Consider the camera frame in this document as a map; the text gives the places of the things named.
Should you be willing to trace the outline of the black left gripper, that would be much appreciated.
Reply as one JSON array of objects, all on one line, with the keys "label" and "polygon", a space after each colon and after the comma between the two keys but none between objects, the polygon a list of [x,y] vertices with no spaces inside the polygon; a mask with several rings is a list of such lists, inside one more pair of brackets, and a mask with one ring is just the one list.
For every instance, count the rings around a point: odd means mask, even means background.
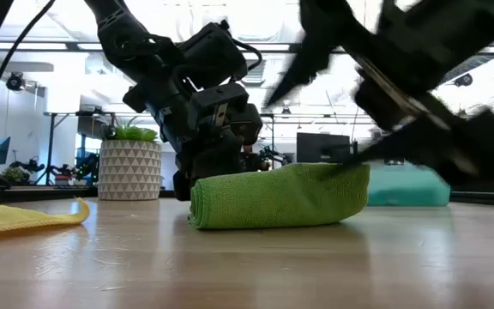
[{"label": "black left gripper", "polygon": [[191,180],[240,173],[244,144],[236,136],[226,116],[246,106],[248,94],[237,83],[227,83],[183,94],[171,85],[140,82],[123,97],[136,112],[148,110],[160,127],[160,136],[176,152],[176,171],[172,177],[175,198],[190,200]]}]

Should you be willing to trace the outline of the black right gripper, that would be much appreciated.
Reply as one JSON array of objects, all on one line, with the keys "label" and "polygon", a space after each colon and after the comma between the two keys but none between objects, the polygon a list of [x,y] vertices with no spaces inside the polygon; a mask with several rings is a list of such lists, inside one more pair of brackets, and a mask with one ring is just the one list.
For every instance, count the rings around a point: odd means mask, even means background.
[{"label": "black right gripper", "polygon": [[[444,76],[494,41],[494,1],[427,0],[400,9],[384,1],[372,34],[347,0],[300,0],[304,37],[265,107],[328,67],[342,47],[366,56],[406,95],[420,98]],[[434,170],[449,185],[494,181],[494,112],[448,120],[425,114],[382,137],[341,165],[343,170],[377,159],[405,159]]]}]

